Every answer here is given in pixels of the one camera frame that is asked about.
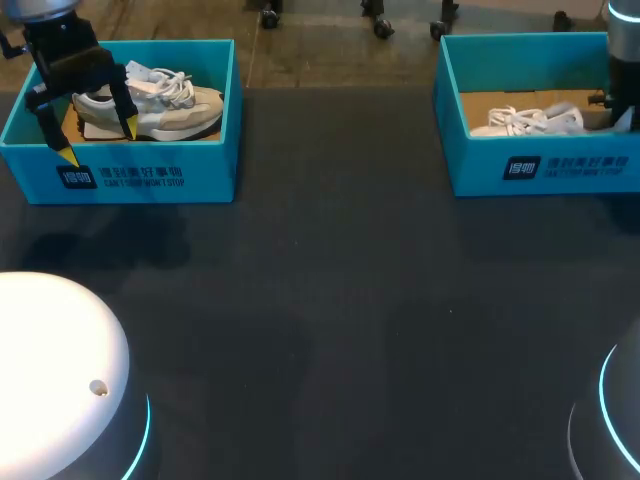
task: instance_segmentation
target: beige sneaker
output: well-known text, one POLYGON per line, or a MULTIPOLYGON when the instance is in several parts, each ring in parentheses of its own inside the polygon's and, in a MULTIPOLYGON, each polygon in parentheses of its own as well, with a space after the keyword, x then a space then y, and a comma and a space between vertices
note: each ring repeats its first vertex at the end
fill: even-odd
MULTIPOLYGON (((138 138, 161 142, 194 140, 220 128, 223 95, 212 88, 194 87, 184 72, 127 65, 127 85, 138 107, 138 138)), ((108 86, 96 93, 74 94, 73 105, 84 121, 87 140, 124 138, 108 86)))

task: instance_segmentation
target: chair wheel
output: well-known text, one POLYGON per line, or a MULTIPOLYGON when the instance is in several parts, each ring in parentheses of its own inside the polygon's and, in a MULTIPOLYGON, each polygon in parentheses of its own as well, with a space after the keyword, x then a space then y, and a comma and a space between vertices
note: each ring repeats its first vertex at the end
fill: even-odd
POLYGON ((391 28, 391 22, 389 20, 376 20, 373 24, 373 33, 376 37, 386 40, 395 33, 395 30, 391 28))
POLYGON ((574 26, 573 20, 569 18, 567 12, 559 10, 553 16, 553 31, 554 32, 569 32, 574 26))
POLYGON ((447 33, 447 25, 444 22, 431 22, 429 26, 431 38, 439 42, 443 35, 447 33))
POLYGON ((279 21, 280 17, 273 10, 262 10, 260 12, 260 22, 265 30, 276 28, 279 21))

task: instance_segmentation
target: shoe sole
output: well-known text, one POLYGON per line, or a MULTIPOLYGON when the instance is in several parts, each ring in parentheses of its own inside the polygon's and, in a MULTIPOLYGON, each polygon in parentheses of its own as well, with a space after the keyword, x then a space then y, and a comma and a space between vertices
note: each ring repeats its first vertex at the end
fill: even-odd
MULTIPOLYGON (((185 130, 159 130, 151 129, 149 134, 139 134, 135 141, 141 142, 180 142, 200 140, 212 135, 222 128, 222 114, 206 123, 185 130)), ((124 139, 124 133, 120 126, 101 127, 84 121, 78 117, 78 131, 86 141, 101 142, 124 139)))

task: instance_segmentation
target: shoe box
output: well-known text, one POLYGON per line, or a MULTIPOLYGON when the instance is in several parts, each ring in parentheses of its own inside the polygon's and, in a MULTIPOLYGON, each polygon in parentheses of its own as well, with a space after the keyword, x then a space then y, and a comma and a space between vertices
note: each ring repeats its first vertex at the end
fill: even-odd
POLYGON ((70 99, 56 115, 80 163, 50 150, 25 93, 41 83, 32 67, 0 137, 0 153, 31 204, 218 203, 234 198, 242 120, 242 85, 232 40, 114 41, 115 60, 192 76, 196 86, 224 93, 218 133, 200 140, 85 141, 70 99))
POLYGON ((606 120, 588 97, 609 81, 606 33, 445 36, 433 103, 456 196, 640 191, 640 135, 473 137, 491 108, 569 101, 606 120))

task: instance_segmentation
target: dark table surface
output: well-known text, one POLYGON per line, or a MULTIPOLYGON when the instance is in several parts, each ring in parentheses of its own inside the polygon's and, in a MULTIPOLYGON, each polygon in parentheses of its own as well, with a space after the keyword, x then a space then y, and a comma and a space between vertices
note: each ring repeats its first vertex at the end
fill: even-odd
POLYGON ((231 205, 44 208, 0 171, 2 267, 113 308, 163 480, 571 478, 638 197, 455 199, 427 88, 249 90, 240 174, 231 205))

